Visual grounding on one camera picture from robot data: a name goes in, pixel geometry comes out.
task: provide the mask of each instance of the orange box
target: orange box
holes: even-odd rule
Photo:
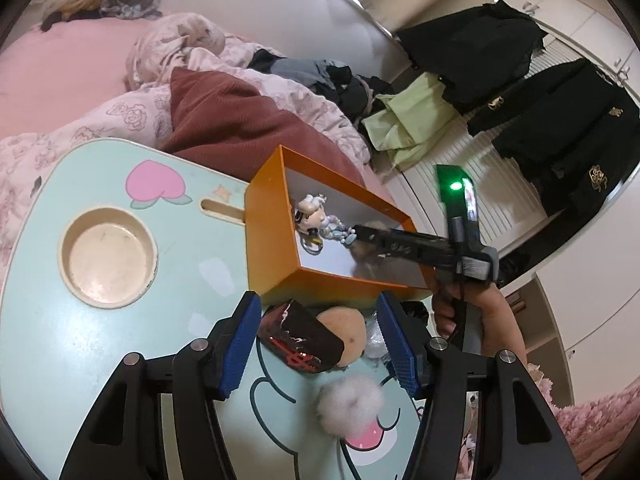
[[[293,187],[299,188],[298,193],[290,197],[290,188]],[[392,290],[401,301],[426,298],[430,294],[426,283],[430,282],[433,269],[412,262],[396,260],[393,265],[412,266],[416,271],[412,274],[413,279],[420,286],[334,274],[331,269],[317,270],[301,263],[301,258],[306,261],[309,259],[298,247],[292,200],[302,200],[307,193],[325,194],[325,190],[329,190],[325,206],[327,214],[335,214],[343,219],[341,211],[332,210],[332,207],[342,203],[343,209],[353,207],[369,211],[373,216],[386,218],[388,223],[399,224],[405,231],[415,232],[412,220],[398,208],[321,164],[279,146],[260,168],[244,194],[249,287],[260,294],[263,304],[278,304],[294,298],[304,305],[344,304],[367,308],[374,305],[382,290]],[[322,253],[327,250],[328,244],[337,244],[328,251],[333,251],[332,254],[337,257],[327,254],[322,264],[325,267],[334,263],[336,267],[347,265],[351,258],[350,251],[336,240],[326,240]],[[396,272],[403,279],[409,274],[411,272],[403,269]]]

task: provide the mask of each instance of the white pom-pom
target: white pom-pom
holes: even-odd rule
[[[329,434],[341,438],[361,436],[376,420],[385,403],[377,381],[350,375],[326,384],[320,391],[320,425]]]

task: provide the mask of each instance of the pink peach print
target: pink peach print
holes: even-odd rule
[[[132,198],[133,209],[146,209],[161,198],[176,205],[192,202],[184,192],[186,186],[180,174],[154,160],[145,160],[133,168],[127,177],[125,189]]]

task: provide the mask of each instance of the open box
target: open box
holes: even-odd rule
[[[325,240],[318,255],[300,243],[292,204],[307,194],[326,196],[327,214],[347,226],[381,221],[389,228],[415,232],[408,215],[367,189],[299,153],[279,146],[246,189],[244,209],[249,287],[264,304],[295,298],[305,305],[373,306],[382,290],[400,300],[421,300],[433,269],[384,258],[363,266],[337,240]]]

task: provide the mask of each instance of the pink tongue print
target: pink tongue print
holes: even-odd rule
[[[374,420],[366,431],[356,438],[348,438],[347,444],[353,447],[353,449],[357,449],[360,451],[367,451],[370,449],[374,449],[375,447],[380,445],[380,441],[382,441],[382,436],[385,431],[380,428],[378,424],[378,420]]]
[[[133,209],[146,209],[160,198],[176,205],[191,203],[186,186],[177,171],[154,160],[140,162],[127,177],[127,194]]]

